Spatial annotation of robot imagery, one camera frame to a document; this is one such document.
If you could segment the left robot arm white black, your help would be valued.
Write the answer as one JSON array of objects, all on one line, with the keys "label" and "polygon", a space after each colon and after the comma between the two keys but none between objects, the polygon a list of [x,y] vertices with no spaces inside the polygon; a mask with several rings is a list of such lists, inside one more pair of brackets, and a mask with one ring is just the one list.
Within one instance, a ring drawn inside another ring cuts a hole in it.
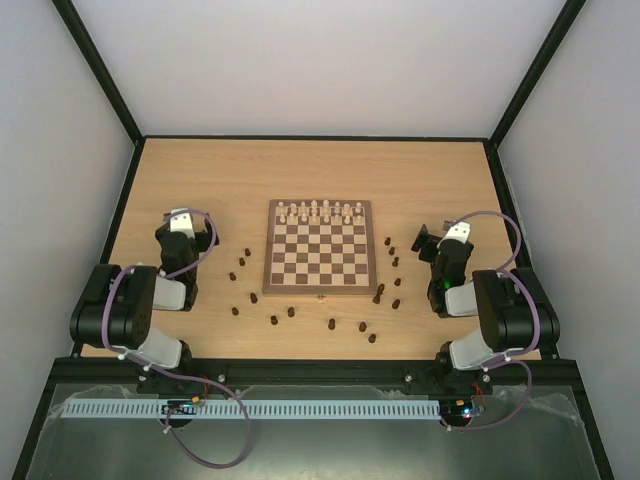
[{"label": "left robot arm white black", "polygon": [[114,353],[140,367],[144,380],[163,379],[169,392],[186,392],[203,379],[191,373],[184,340],[152,325],[154,311],[188,312],[195,304],[198,265],[219,243],[211,216],[179,207],[163,218],[155,238],[161,265],[96,265],[71,314],[76,343]]}]

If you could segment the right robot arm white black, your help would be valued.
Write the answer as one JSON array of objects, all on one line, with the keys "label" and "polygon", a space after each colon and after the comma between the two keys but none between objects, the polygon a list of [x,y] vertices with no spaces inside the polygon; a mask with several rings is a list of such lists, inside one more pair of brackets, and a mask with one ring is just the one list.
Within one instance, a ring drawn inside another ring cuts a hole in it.
[{"label": "right robot arm white black", "polygon": [[430,376],[439,387],[455,392],[471,372],[496,367],[533,350],[552,349],[560,323],[537,275],[531,268],[465,271],[473,245],[470,225],[457,223],[443,236],[423,225],[411,250],[429,264],[426,297],[441,318],[477,317],[479,327],[444,343]]}]

